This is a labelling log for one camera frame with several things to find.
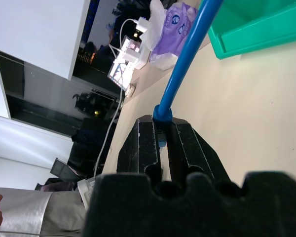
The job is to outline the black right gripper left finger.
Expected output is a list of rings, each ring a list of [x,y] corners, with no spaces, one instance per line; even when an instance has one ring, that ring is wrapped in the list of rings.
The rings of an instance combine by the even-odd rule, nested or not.
[[[119,151],[116,171],[162,177],[157,129],[151,115],[135,120]]]

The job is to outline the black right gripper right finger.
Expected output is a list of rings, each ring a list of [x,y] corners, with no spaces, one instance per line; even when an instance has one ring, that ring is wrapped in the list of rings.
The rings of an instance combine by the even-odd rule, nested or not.
[[[214,184],[230,181],[215,150],[188,121],[173,118],[166,126],[166,139],[173,182],[184,186],[187,176],[195,172],[204,174]]]

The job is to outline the green plastic bin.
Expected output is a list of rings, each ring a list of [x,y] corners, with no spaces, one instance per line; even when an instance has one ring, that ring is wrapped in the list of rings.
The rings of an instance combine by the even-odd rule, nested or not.
[[[223,0],[208,30],[217,58],[296,41],[296,0]]]

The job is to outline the tablet with lit screen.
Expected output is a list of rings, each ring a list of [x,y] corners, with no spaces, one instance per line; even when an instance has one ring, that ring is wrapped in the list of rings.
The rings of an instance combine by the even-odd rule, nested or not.
[[[130,62],[114,62],[108,73],[108,78],[125,91],[131,82],[133,71],[134,66]]]

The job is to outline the purple tissue pack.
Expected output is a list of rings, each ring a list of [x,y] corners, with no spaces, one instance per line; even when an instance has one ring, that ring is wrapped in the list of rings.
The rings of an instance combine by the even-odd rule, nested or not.
[[[198,9],[184,2],[172,4],[166,11],[159,42],[150,55],[151,64],[161,70],[174,67],[197,14]]]

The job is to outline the white plastic bag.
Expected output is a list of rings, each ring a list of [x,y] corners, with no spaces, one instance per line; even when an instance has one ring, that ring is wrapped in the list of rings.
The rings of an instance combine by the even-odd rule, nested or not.
[[[163,7],[161,0],[151,0],[149,9],[148,29],[140,36],[140,39],[142,44],[151,51],[149,57],[151,64],[163,71],[172,69],[178,57],[171,52],[157,52],[167,10]]]

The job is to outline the white power adapter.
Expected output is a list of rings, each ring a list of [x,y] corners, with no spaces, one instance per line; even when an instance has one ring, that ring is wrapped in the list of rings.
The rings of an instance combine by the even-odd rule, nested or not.
[[[136,29],[138,31],[145,33],[149,28],[150,28],[150,22],[147,19],[140,17],[136,21]]]

